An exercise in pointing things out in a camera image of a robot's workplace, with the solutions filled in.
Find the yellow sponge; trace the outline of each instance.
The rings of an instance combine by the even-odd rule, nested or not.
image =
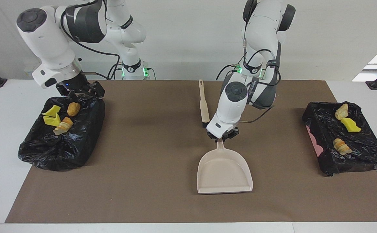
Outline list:
[[[60,111],[60,107],[58,105],[53,105],[49,111],[42,113],[42,115],[50,116],[50,117],[56,117],[56,113]]]
[[[55,113],[55,115],[56,117],[44,116],[43,121],[45,121],[45,124],[58,127],[58,125],[60,124],[60,117],[57,113]]]
[[[349,133],[358,133],[361,131],[361,128],[351,118],[343,118],[341,123],[345,125]]]

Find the black plastic bag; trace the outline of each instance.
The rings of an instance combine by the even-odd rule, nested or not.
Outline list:
[[[348,104],[348,118],[361,128],[359,133],[348,133],[344,124],[335,118],[336,110]],[[361,108],[353,103],[311,102],[302,120],[310,129],[316,143],[323,148],[318,157],[320,169],[332,176],[340,172],[359,172],[377,169],[377,138],[367,123]],[[352,149],[352,153],[340,155],[333,141],[342,139]]]
[[[73,100],[70,97],[48,99],[42,113],[53,105],[61,107],[58,112],[63,120]],[[69,117],[73,126],[67,133],[56,136],[55,127],[46,125],[40,114],[18,150],[18,158],[37,168],[63,171],[83,166],[94,150],[105,117],[105,103],[87,95],[79,97],[79,114]]]

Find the dustpan handle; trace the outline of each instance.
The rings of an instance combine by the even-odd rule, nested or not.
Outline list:
[[[218,139],[218,141],[217,141],[217,149],[218,149],[218,150],[225,149],[225,148],[224,148],[223,140]]]

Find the food scrap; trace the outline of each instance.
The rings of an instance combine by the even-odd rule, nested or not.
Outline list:
[[[335,117],[338,121],[346,118],[348,116],[348,104],[343,104],[336,112]]]
[[[351,118],[343,118],[341,123],[345,125],[349,133],[358,133],[361,131],[361,128]]]
[[[51,109],[47,112],[42,113],[42,115],[56,117],[56,114],[60,111],[60,107],[58,105],[53,105]]]
[[[76,116],[79,113],[79,110],[81,109],[81,105],[79,103],[70,103],[67,108],[67,114],[70,117]]]
[[[58,105],[53,105],[47,112],[42,113],[42,115],[44,115],[43,121],[45,124],[54,127],[58,126],[60,124],[60,117],[58,115],[59,111],[60,107]]]
[[[346,155],[352,153],[352,149],[348,147],[347,144],[345,144],[344,141],[341,139],[335,139],[334,140],[334,148],[341,154],[341,155]]]
[[[60,124],[53,130],[53,132],[56,136],[64,134],[70,129],[70,127],[72,127],[72,125],[73,121],[70,118],[65,117],[63,121],[60,122]]]
[[[57,127],[60,124],[60,117],[56,113],[56,117],[44,116],[43,121],[45,121],[46,125],[51,125],[51,126]]]

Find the brush handle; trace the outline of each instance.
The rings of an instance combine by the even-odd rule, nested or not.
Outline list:
[[[204,81],[199,80],[198,84],[200,86],[200,111],[201,111],[201,121],[203,123],[210,122],[209,108],[207,106],[206,98],[204,95]]]

